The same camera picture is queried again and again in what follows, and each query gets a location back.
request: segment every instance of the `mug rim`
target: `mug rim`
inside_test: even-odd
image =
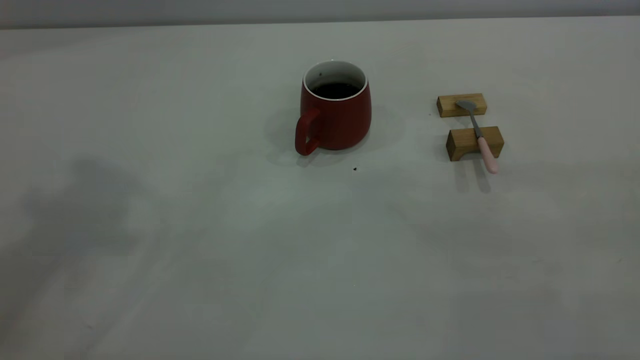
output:
[[[351,95],[349,97],[343,97],[342,99],[329,99],[326,97],[321,97],[318,96],[316,94],[314,94],[313,91],[311,91],[309,89],[309,87],[307,86],[307,75],[309,74],[309,72],[316,66],[320,65],[320,64],[324,64],[324,63],[331,63],[331,62],[336,62],[336,63],[347,63],[349,65],[354,66],[356,69],[360,70],[360,72],[362,73],[362,75],[364,75],[364,85],[362,85],[362,88],[360,89],[360,91],[358,91],[355,95]],[[314,97],[317,97],[320,100],[326,100],[326,101],[347,101],[347,100],[351,100],[355,97],[357,97],[358,95],[362,94],[362,92],[367,88],[367,86],[369,86],[369,78],[367,77],[367,74],[365,74],[365,72],[356,64],[350,62],[350,61],[344,61],[344,60],[326,60],[326,61],[320,61],[318,63],[316,63],[315,65],[311,66],[306,72],[305,74],[302,76],[302,85],[304,85],[305,90],[310,93],[311,95],[313,95]]]

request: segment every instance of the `red mug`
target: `red mug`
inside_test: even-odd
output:
[[[320,86],[346,84],[358,90],[341,99],[314,93]],[[300,119],[296,126],[296,151],[309,155],[316,148],[342,150],[359,143],[371,125],[371,93],[362,70],[346,61],[326,61],[302,78]]]

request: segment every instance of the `coffee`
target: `coffee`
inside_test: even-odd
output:
[[[313,93],[325,99],[344,99],[357,94],[360,88],[345,83],[320,85],[313,89]]]

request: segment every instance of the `table surface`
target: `table surface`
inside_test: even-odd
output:
[[[0,358],[637,359],[640,17],[0,31]],[[293,146],[318,61],[369,76]],[[500,174],[450,162],[482,92]]]

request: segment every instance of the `spoon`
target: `spoon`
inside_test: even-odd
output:
[[[478,127],[478,123],[476,122],[476,118],[474,117],[476,104],[473,101],[460,100],[456,101],[456,105],[469,111],[469,115],[471,115],[471,122],[474,123],[476,138],[478,139],[478,147],[480,148],[480,153],[482,154],[482,159],[484,160],[484,167],[486,167],[486,170],[491,174],[498,174],[498,162],[495,161],[491,150],[489,150],[489,144],[486,143],[486,140],[482,135],[482,131],[480,130],[480,127]]]

